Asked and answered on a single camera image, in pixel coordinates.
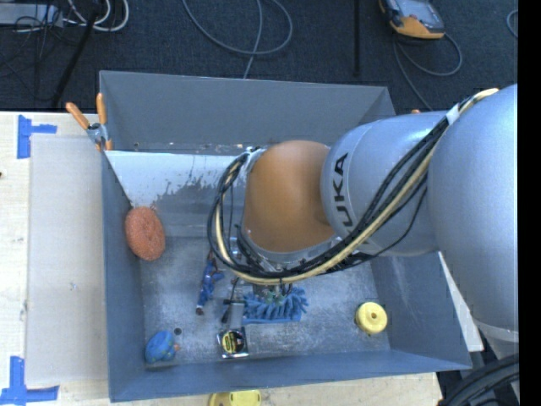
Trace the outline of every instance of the yellow object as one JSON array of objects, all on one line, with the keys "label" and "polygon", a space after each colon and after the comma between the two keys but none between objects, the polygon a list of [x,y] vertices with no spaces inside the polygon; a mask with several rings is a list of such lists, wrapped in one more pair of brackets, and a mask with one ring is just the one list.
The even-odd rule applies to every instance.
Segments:
[{"label": "yellow object", "polygon": [[377,334],[387,327],[387,313],[375,302],[365,302],[355,312],[355,323],[368,334]]},{"label": "yellow object", "polygon": [[257,389],[248,391],[219,392],[212,394],[209,406],[260,406],[261,393]]}]

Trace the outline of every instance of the white cable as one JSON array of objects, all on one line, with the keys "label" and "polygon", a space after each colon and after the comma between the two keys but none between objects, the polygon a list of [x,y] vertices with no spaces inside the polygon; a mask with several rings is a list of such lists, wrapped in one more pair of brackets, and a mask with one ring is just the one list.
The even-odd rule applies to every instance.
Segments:
[{"label": "white cable", "polygon": [[[125,12],[125,15],[124,15],[124,18],[123,18],[122,22],[119,25],[116,25],[114,27],[101,27],[100,26],[100,24],[105,22],[107,20],[107,18],[109,17],[109,15],[111,14],[111,3],[109,2],[109,0],[106,0],[107,12],[103,17],[101,17],[100,19],[98,19],[94,23],[94,26],[93,26],[94,30],[105,31],[105,32],[115,32],[115,31],[119,31],[119,30],[123,29],[124,26],[128,23],[128,20],[129,20],[129,4],[128,4],[128,0],[122,0],[122,2],[123,2],[124,12]],[[75,6],[74,1],[73,0],[68,0],[68,3],[69,3],[69,7],[72,9],[74,14],[77,15],[77,18],[79,18],[81,22],[73,21],[72,19],[64,19],[64,21],[67,22],[67,23],[70,23],[70,24],[79,25],[81,27],[86,26],[87,20],[77,10],[77,7]]]}]

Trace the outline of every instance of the black cable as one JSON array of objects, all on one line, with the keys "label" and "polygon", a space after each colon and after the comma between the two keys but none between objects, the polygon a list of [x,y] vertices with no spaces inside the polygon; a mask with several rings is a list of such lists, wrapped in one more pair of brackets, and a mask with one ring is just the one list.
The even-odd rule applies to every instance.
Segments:
[{"label": "black cable", "polygon": [[518,378],[518,353],[490,362],[460,381],[451,394],[441,400],[438,406],[461,406],[479,395],[489,392],[501,383],[510,383]]},{"label": "black cable", "polygon": [[283,49],[289,43],[289,41],[292,38],[292,33],[293,33],[293,22],[292,22],[292,19],[291,19],[291,16],[289,15],[289,13],[286,11],[286,9],[283,7],[283,5],[281,3],[279,3],[277,0],[269,0],[269,1],[273,2],[286,15],[287,22],[289,24],[289,31],[287,33],[287,37],[284,40],[284,42],[282,44],[280,44],[278,47],[271,48],[269,50],[264,50],[264,51],[258,50],[258,47],[259,47],[259,44],[260,44],[261,33],[262,33],[262,30],[263,30],[263,9],[261,7],[260,0],[255,0],[255,1],[257,2],[258,10],[259,10],[259,16],[260,16],[260,26],[258,28],[258,35],[257,35],[256,40],[255,40],[254,48],[252,50],[243,50],[241,48],[236,48],[236,47],[232,47],[230,45],[227,45],[226,43],[224,43],[222,41],[219,41],[215,37],[213,37],[199,23],[199,21],[195,18],[194,14],[190,10],[186,0],[182,0],[184,9],[186,10],[186,13],[188,14],[188,16],[190,17],[192,22],[199,29],[199,31],[201,31],[201,33],[203,33],[203,35],[205,35],[209,40],[211,40],[212,42],[214,42],[218,46],[227,49],[228,51],[235,52],[235,53],[242,54],[242,55],[250,56],[249,63],[247,65],[247,68],[244,71],[244,76],[243,76],[244,78],[248,77],[248,73],[249,73],[250,67],[252,65],[252,62],[254,61],[254,57],[256,57],[256,56],[264,56],[264,55],[268,55],[268,54],[272,54],[274,52],[280,51],[281,49]]},{"label": "black cable", "polygon": [[[380,186],[380,190],[376,194],[375,198],[373,199],[369,209],[365,212],[363,215],[363,218],[361,221],[359,221],[358,225],[346,236],[341,242],[334,245],[331,249],[324,252],[322,255],[316,256],[314,259],[311,259],[310,261],[305,261],[301,266],[297,266],[295,268],[291,269],[284,269],[280,272],[267,272],[262,269],[256,269],[256,266],[258,265],[257,260],[255,260],[251,254],[250,251],[246,251],[246,247],[243,246],[242,240],[239,239],[239,249],[244,253],[244,255],[247,257],[247,259],[252,262],[253,264],[250,264],[250,266],[245,265],[239,265],[238,263],[234,262],[231,264],[229,261],[226,261],[224,258],[221,257],[220,253],[217,252],[219,258],[228,266],[230,266],[233,269],[237,269],[241,272],[251,273],[263,277],[263,278],[287,278],[296,276],[301,273],[308,272],[312,269],[314,269],[317,266],[320,266],[321,264],[327,262],[330,258],[337,255],[341,250],[343,250],[348,244],[351,243],[353,239],[355,239],[373,220],[375,217],[377,217],[378,213],[374,213],[376,210],[376,206],[378,206],[380,197],[384,194],[386,186],[390,183],[390,181],[394,178],[394,176],[400,171],[400,169],[404,166],[404,164],[409,161],[418,151],[424,148],[425,155],[428,154],[429,150],[437,143],[441,135],[445,132],[447,126],[448,126],[447,118],[442,118],[438,124],[427,134],[425,137],[420,140],[391,170],[391,172],[387,175],[386,179],[384,180],[384,183]],[[417,158],[413,160],[413,163],[410,165],[410,168],[407,170],[407,172],[402,176],[399,183],[396,185],[396,187],[390,192],[390,194],[386,197],[384,203],[382,206],[378,208],[378,211],[381,211],[382,209],[385,209],[386,206],[388,206],[392,200],[396,197],[396,194],[400,191],[402,186],[407,182],[409,177],[415,172],[415,170],[418,168],[419,164],[424,160],[423,155],[419,155]],[[229,168],[226,170],[224,175],[222,176],[221,181],[224,181],[228,174],[229,170],[233,167],[233,165],[237,162],[233,162]],[[209,221],[207,224],[207,232],[209,235],[210,244],[214,245],[212,236],[211,236],[211,218],[214,216],[214,212],[216,211],[216,208],[220,202],[220,198],[224,194],[224,191],[227,190],[225,187],[220,184],[219,185],[220,191],[218,196],[215,200],[215,205],[213,209],[210,212]],[[226,245],[227,253],[232,259],[231,249],[228,245]]]},{"label": "black cable", "polygon": [[57,88],[52,98],[52,108],[55,108],[58,106],[58,102],[60,101],[60,98],[64,92],[64,89],[66,88],[66,85],[69,82],[69,78],[72,72],[74,71],[75,65],[77,64],[79,57],[81,53],[83,52],[83,49],[85,48],[86,42],[88,41],[90,37],[90,33],[92,32],[94,28],[94,23],[96,22],[98,18],[101,5],[104,2],[105,0],[98,0],[97,4],[94,7],[94,10],[92,11],[92,14],[90,15],[90,19],[88,20],[85,27],[85,32],[83,33],[83,36],[81,37],[79,44],[77,45],[77,49],[75,50],[74,55],[69,61],[68,66],[64,70],[62,77],[60,81],[58,82]]},{"label": "black cable", "polygon": [[458,54],[458,63],[456,64],[456,67],[453,70],[451,70],[449,72],[438,73],[438,72],[426,69],[426,68],[422,67],[421,65],[419,65],[418,63],[416,63],[415,61],[413,61],[413,59],[406,53],[406,51],[404,50],[402,45],[400,43],[398,43],[398,41],[399,41],[398,36],[393,35],[392,46],[393,46],[393,52],[395,54],[396,63],[398,64],[398,67],[400,68],[400,70],[402,72],[402,75],[406,79],[406,82],[409,84],[409,86],[412,88],[415,95],[417,95],[417,97],[421,100],[421,102],[424,104],[424,106],[427,107],[430,111],[432,111],[432,107],[427,103],[427,101],[419,93],[419,91],[417,90],[415,85],[413,85],[413,82],[407,76],[407,72],[404,69],[404,67],[402,66],[402,62],[400,61],[400,58],[398,57],[398,51],[397,51],[396,48],[397,47],[400,48],[400,51],[410,61],[410,63],[413,64],[416,68],[418,68],[418,69],[422,70],[423,72],[425,72],[426,74],[439,76],[439,77],[447,77],[447,76],[451,76],[451,75],[456,74],[460,70],[460,68],[462,67],[462,52],[461,52],[460,47],[458,46],[458,44],[447,33],[444,34],[444,38],[448,39],[453,44],[453,46],[455,47],[456,52]]}]

